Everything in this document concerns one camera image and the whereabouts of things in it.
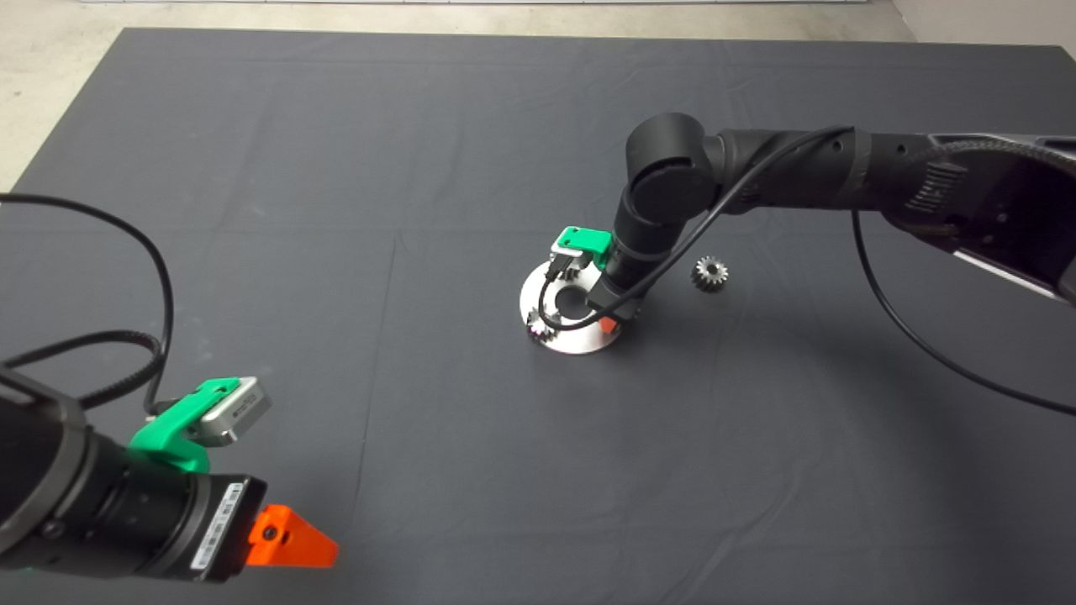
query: circular metal plate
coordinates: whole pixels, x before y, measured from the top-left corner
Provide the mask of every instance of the circular metal plate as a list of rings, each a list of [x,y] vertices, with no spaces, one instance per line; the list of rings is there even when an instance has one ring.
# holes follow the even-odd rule
[[[617,337],[620,336],[620,328],[613,330],[612,334],[606,334],[597,323],[594,323],[582,329],[557,332],[546,325],[546,322],[541,318],[536,316],[535,310],[538,306],[538,294],[541,293],[541,286],[546,283],[546,271],[548,269],[549,263],[539,265],[538,268],[527,276],[527,280],[523,282],[523,289],[520,291],[520,319],[523,320],[524,325],[530,330],[535,337],[535,341],[547,349],[568,355],[593,353],[612,344],[613,340],[617,340]],[[554,301],[556,300],[556,295],[562,290],[566,287],[581,287],[590,292],[600,277],[601,271],[592,263],[585,269],[579,271],[579,275],[574,280],[565,281],[557,279],[549,284],[544,300],[546,314],[552,315],[552,313],[556,312],[556,304]],[[567,325],[581,322],[586,318],[570,320],[562,315],[558,321]]]

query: gear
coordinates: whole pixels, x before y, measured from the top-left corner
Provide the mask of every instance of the gear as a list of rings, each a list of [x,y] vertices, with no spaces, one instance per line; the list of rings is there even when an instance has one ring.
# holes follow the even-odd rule
[[[691,268],[691,283],[708,294],[721,290],[726,281],[728,281],[728,267],[716,256],[703,256]]]
[[[553,313],[549,319],[554,322],[560,322],[561,314]],[[535,307],[529,313],[527,313],[527,334],[529,334],[530,338],[537,342],[549,342],[550,340],[556,338],[556,335],[560,333],[551,328],[546,322],[542,321],[541,316],[538,314],[538,308]]]

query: screw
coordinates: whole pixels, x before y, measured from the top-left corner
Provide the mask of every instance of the screw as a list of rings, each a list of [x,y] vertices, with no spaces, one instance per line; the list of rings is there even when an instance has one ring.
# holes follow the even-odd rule
[[[41,524],[41,537],[46,540],[54,540],[63,535],[63,530],[67,526],[63,525],[63,521],[59,519],[49,519]]]

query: sticker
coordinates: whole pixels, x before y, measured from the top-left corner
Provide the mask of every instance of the sticker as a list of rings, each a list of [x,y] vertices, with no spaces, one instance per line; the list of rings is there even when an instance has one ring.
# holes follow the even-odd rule
[[[239,502],[239,496],[242,493],[242,483],[229,483],[228,489],[224,490],[224,497],[221,498],[221,504],[216,507],[209,530],[202,536],[198,551],[195,552],[195,558],[190,561],[192,569],[200,572],[209,567],[210,562],[216,557],[216,550],[221,547],[221,538],[224,536],[224,531],[228,529],[228,523],[231,522],[231,515],[236,511],[236,503]]]

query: green 3d-printed bracket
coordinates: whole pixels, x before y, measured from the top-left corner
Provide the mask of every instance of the green 3d-printed bracket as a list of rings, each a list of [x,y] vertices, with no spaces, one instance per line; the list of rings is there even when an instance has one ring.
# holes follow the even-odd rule
[[[206,448],[184,436],[207,411],[239,386],[238,378],[214,378],[165,410],[131,437],[128,448],[187,473],[208,473]]]
[[[604,271],[606,261],[609,259],[609,249],[612,247],[612,234],[586,227],[568,227],[561,233],[556,244],[589,253],[594,265]]]

